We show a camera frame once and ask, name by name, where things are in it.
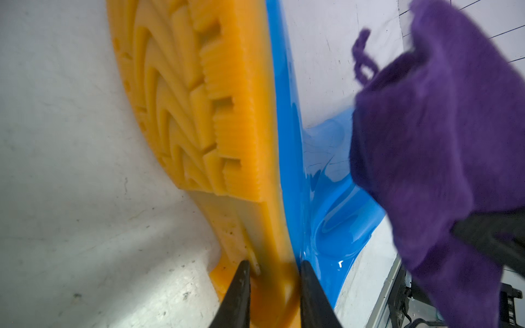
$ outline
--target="white surface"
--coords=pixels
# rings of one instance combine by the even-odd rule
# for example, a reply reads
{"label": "white surface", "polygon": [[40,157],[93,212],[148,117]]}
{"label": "white surface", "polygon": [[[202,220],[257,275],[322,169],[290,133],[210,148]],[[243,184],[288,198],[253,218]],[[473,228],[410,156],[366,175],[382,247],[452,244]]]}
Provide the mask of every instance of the white surface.
{"label": "white surface", "polygon": [[402,14],[408,11],[411,2],[412,0],[399,0],[398,1],[399,13]]}
{"label": "white surface", "polygon": [[366,51],[383,68],[403,52],[396,0],[285,0],[305,128],[353,106],[352,45],[372,30]]}
{"label": "white surface", "polygon": [[[367,51],[381,66],[402,51],[395,0],[285,5],[297,10],[290,34],[305,126],[352,104],[359,28],[373,29]],[[0,9],[3,322],[206,327],[218,306],[207,276],[218,244],[135,123],[104,1],[4,0]],[[346,282],[338,313],[348,326],[366,322],[395,257],[385,226]]]}
{"label": "white surface", "polygon": [[525,57],[525,26],[491,39],[508,61]]}
{"label": "white surface", "polygon": [[456,6],[458,9],[465,8],[479,0],[452,0],[452,5]]}
{"label": "white surface", "polygon": [[414,48],[414,44],[412,43],[412,34],[405,35],[403,37],[403,49],[405,51],[411,50]]}
{"label": "white surface", "polygon": [[462,12],[478,23],[488,37],[525,25],[524,0],[480,0]]}

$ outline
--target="orange shoe sole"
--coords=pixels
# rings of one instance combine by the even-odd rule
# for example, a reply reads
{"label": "orange shoe sole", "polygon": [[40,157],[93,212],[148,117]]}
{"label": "orange shoe sole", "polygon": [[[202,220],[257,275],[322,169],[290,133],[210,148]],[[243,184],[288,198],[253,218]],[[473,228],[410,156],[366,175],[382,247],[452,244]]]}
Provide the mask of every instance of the orange shoe sole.
{"label": "orange shoe sole", "polygon": [[108,0],[122,83],[150,148],[222,248],[222,300],[251,264],[251,325],[299,326],[264,0]]}

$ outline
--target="purple fabric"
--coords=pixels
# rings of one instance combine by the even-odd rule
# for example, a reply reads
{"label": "purple fabric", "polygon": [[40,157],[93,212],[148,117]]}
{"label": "purple fabric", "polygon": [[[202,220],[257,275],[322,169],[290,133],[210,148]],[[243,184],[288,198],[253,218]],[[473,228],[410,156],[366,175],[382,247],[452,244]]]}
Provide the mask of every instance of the purple fabric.
{"label": "purple fabric", "polygon": [[525,205],[525,83],[448,1],[412,11],[415,50],[356,96],[352,177],[387,211],[403,264],[449,327],[496,328],[502,269],[449,231],[474,211]]}

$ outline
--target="purple thread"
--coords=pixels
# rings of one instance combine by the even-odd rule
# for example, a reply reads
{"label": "purple thread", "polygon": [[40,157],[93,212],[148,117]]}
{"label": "purple thread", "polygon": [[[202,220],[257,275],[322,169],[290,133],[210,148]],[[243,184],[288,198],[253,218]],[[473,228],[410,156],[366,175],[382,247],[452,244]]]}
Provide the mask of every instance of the purple thread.
{"label": "purple thread", "polygon": [[372,78],[379,72],[379,67],[377,64],[364,52],[364,47],[366,46],[366,41],[368,40],[369,36],[370,30],[367,28],[362,29],[361,32],[359,32],[358,39],[355,41],[352,47],[352,55],[354,56],[355,60],[355,77],[363,86],[370,82],[368,77],[366,77],[366,75],[361,70],[363,65],[369,67],[374,72]]}

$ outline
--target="black wire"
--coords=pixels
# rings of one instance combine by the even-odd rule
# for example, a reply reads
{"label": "black wire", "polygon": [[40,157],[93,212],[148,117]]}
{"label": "black wire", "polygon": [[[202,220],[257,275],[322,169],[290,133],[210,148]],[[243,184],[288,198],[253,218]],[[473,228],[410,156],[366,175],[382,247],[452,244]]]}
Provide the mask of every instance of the black wire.
{"label": "black wire", "polygon": [[405,317],[408,319],[408,321],[409,321],[410,323],[412,323],[412,318],[411,318],[411,317],[408,315],[408,313],[407,313],[405,303],[403,303],[403,305],[401,306],[401,312],[403,312],[403,314],[404,314]]}
{"label": "black wire", "polygon": [[423,320],[421,318],[417,318],[414,321],[412,321],[411,323],[409,323],[408,325],[406,325],[405,328],[414,328],[414,327],[418,326],[421,323],[424,323],[424,324],[426,324],[429,327],[446,327],[447,326],[443,321],[440,321],[440,320],[437,320],[437,321],[425,321],[425,320]]}

